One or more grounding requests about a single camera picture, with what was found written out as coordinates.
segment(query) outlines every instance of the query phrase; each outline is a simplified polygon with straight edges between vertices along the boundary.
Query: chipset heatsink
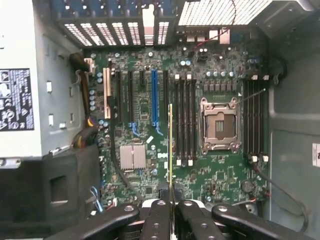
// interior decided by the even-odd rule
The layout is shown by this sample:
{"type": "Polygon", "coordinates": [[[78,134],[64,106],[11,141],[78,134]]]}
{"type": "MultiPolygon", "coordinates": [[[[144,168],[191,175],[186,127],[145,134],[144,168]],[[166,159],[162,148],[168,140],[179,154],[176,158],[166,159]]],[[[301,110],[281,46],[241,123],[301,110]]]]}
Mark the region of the chipset heatsink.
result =
{"type": "Polygon", "coordinates": [[[146,168],[146,146],[120,146],[120,167],[122,170],[146,168]]]}

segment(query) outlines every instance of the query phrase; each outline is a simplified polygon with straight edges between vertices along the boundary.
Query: motherboard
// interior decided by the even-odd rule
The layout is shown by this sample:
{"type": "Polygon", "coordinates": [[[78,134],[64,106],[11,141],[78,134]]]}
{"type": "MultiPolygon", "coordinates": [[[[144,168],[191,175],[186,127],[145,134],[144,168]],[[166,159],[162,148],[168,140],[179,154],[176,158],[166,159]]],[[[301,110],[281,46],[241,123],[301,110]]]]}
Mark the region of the motherboard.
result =
{"type": "Polygon", "coordinates": [[[186,199],[264,198],[267,183],[247,161],[268,170],[267,50],[263,40],[247,38],[85,53],[90,110],[100,126],[104,205],[137,203],[136,192],[158,197],[168,177],[169,104],[172,181],[186,199]]]}

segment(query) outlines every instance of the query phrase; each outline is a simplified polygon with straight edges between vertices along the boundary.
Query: cpu socket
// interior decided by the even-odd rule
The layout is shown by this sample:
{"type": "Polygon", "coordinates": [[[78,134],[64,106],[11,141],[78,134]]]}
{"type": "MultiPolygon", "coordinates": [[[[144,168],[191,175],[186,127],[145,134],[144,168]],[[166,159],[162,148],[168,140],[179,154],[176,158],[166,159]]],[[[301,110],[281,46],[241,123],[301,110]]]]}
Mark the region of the cpu socket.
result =
{"type": "Polygon", "coordinates": [[[200,136],[202,153],[231,150],[237,153],[240,146],[240,113],[237,98],[229,103],[212,103],[206,98],[200,101],[200,136]]]}

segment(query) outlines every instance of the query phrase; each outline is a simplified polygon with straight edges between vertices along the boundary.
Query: blue pcie slot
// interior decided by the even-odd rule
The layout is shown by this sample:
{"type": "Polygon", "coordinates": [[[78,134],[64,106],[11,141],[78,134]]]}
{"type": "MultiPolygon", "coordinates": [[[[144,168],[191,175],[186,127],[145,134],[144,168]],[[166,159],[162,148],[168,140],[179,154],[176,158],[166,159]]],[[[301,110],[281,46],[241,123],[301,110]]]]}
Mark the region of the blue pcie slot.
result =
{"type": "Polygon", "coordinates": [[[158,119],[158,71],[151,70],[151,94],[152,94],[152,126],[156,132],[163,136],[160,132],[160,124],[158,119]]]}

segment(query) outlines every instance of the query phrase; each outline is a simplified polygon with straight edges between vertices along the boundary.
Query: warning label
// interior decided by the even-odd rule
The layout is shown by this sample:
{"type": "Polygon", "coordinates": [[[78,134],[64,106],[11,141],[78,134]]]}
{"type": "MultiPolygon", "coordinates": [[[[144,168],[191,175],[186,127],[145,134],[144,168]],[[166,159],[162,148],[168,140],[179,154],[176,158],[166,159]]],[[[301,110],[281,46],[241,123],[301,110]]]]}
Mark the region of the warning label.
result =
{"type": "Polygon", "coordinates": [[[0,132],[34,130],[30,69],[0,69],[0,132]]]}

